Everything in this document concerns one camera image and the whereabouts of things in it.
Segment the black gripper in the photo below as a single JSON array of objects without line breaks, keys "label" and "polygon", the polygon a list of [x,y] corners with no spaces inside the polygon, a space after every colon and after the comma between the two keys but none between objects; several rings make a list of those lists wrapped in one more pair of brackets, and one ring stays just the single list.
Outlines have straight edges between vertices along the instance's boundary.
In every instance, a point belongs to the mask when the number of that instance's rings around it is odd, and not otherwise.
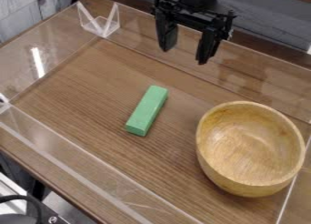
[{"label": "black gripper", "polygon": [[232,36],[234,11],[217,0],[154,0],[152,14],[157,43],[168,52],[177,43],[177,25],[202,32],[197,43],[196,61],[204,65],[214,55],[220,39]]}]

